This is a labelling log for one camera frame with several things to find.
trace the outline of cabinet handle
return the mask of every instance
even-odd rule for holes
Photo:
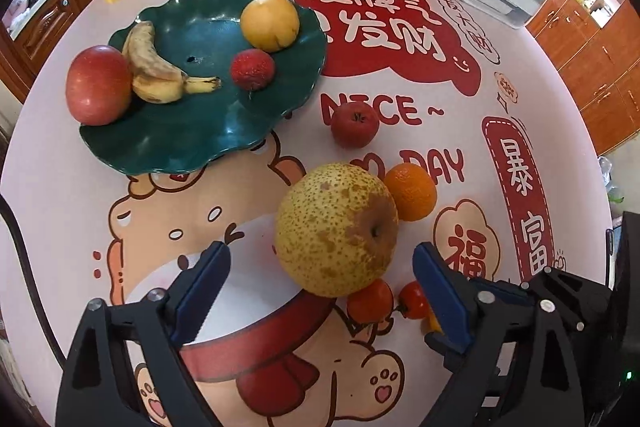
[[[634,104],[634,107],[636,108],[636,112],[640,112],[640,109],[638,109],[638,104],[636,103],[636,99],[634,99],[633,94],[631,93],[631,91],[627,91],[629,93],[629,98],[631,99],[631,102]]]
[[[596,91],[594,91],[593,96],[596,96],[603,89],[607,89],[607,84],[602,84]]]
[[[604,51],[605,55],[607,55],[607,57],[609,57],[609,60],[611,62],[613,62],[613,58],[611,58],[611,55],[609,55],[609,52],[607,51],[607,49],[604,46],[602,47],[602,50]]]

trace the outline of yellow round fruit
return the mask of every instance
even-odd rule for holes
[[[276,216],[276,254],[305,290],[342,297],[381,277],[398,238],[391,194],[360,167],[318,167],[294,185]]]
[[[273,53],[293,44],[300,19],[289,0],[253,0],[242,11],[240,29],[254,48]]]

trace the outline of cartoon bear eye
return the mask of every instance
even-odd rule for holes
[[[118,224],[121,227],[126,227],[131,222],[131,211],[128,210],[124,214],[120,214],[119,216],[116,216],[116,219],[118,220]]]
[[[220,214],[222,214],[222,208],[220,208],[219,206],[214,206],[211,209],[211,212],[209,213],[209,216],[207,216],[207,220],[210,223],[213,223],[216,219],[218,219],[220,217]]]
[[[258,143],[258,145],[256,145],[255,147],[253,147],[252,149],[249,149],[249,150],[251,152],[256,153],[256,154],[264,154],[264,153],[266,153],[269,150],[269,148],[267,147],[267,139],[265,138],[260,143]]]
[[[178,241],[178,239],[180,239],[183,235],[184,232],[182,230],[175,229],[169,232],[169,239],[171,239],[172,241]]]

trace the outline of orange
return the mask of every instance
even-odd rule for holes
[[[436,206],[438,192],[429,173],[414,163],[401,163],[385,176],[385,185],[396,202],[398,217],[418,221]]]

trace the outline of yellow speckled pear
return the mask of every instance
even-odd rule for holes
[[[282,200],[276,254],[308,292],[342,297],[368,286],[391,263],[398,211],[378,178],[333,163],[311,171]]]

